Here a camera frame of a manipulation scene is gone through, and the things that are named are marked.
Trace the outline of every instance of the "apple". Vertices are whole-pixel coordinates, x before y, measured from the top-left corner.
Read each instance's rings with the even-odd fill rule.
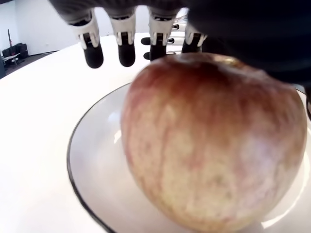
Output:
[[[296,90],[203,53],[153,61],[131,84],[122,144],[143,193],[200,232],[230,232],[272,210],[290,188],[307,137]]]

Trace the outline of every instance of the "white wall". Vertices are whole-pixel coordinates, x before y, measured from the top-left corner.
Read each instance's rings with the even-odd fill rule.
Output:
[[[8,29],[12,45],[19,43],[14,1],[0,5],[0,50],[10,47]]]
[[[78,41],[67,24],[59,17],[48,0],[15,0],[19,38],[28,46],[30,55],[61,50]],[[95,9],[101,36],[112,34],[106,12]],[[137,32],[149,30],[146,7],[137,9]]]

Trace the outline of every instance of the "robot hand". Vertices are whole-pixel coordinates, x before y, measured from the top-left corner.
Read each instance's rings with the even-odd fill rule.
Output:
[[[130,67],[135,62],[135,10],[147,5],[150,13],[150,60],[166,55],[173,23],[178,11],[185,7],[181,0],[50,0],[61,18],[70,25],[79,38],[91,68],[99,68],[103,62],[99,28],[94,14],[95,7],[103,7],[108,13],[119,46],[120,63]],[[187,24],[182,51],[196,52],[206,36]]]

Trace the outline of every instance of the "floor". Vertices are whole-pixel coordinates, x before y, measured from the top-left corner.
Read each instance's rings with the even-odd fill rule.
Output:
[[[26,66],[26,65],[29,65],[30,63],[36,61],[36,60],[39,60],[47,55],[49,55],[50,53],[45,53],[45,54],[39,54],[39,55],[33,55],[33,56],[30,56],[30,57],[27,57],[23,60],[20,60],[18,61],[17,63],[17,66],[12,64],[10,65],[8,68],[5,69],[5,73],[6,75],[9,75],[11,73],[13,73],[14,71]]]

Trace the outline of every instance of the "black plate edge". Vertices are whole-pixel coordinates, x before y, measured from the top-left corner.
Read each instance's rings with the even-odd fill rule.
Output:
[[[82,122],[82,120],[84,119],[84,117],[89,113],[89,111],[97,104],[99,103],[102,99],[106,98],[108,95],[110,95],[112,92],[115,92],[127,85],[129,85],[130,83],[127,83],[125,85],[122,85],[120,87],[118,87],[117,89],[109,92],[107,95],[105,95],[104,97],[102,97],[100,100],[98,100],[95,104],[93,104],[84,114],[83,116],[80,118],[80,120],[78,121],[78,123],[76,124],[76,126],[74,127],[74,130],[70,136],[70,140],[68,143],[68,147],[67,147],[67,172],[68,172],[68,176],[69,176],[69,180],[71,183],[71,186],[73,188],[73,191],[75,193],[75,195],[77,196],[79,202],[81,203],[81,205],[83,206],[83,208],[88,212],[88,214],[92,217],[92,219],[94,219],[94,221],[96,223],[98,223],[102,228],[104,228],[104,230],[106,230],[108,233],[117,233],[116,231],[114,231],[111,227],[109,227],[105,222],[103,222],[92,210],[91,208],[89,208],[89,206],[87,205],[87,203],[83,200],[81,194],[79,193],[79,190],[74,182],[74,178],[72,175],[72,171],[71,171],[71,166],[70,166],[70,148],[71,148],[71,143],[72,143],[72,139],[73,136],[78,128],[78,126],[80,125],[80,123]]]

